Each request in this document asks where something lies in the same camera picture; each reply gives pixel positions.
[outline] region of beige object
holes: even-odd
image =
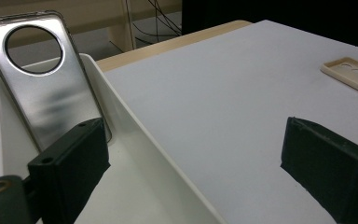
[[[329,63],[324,63],[321,70],[328,76],[358,90],[358,61],[353,58],[344,57]]]

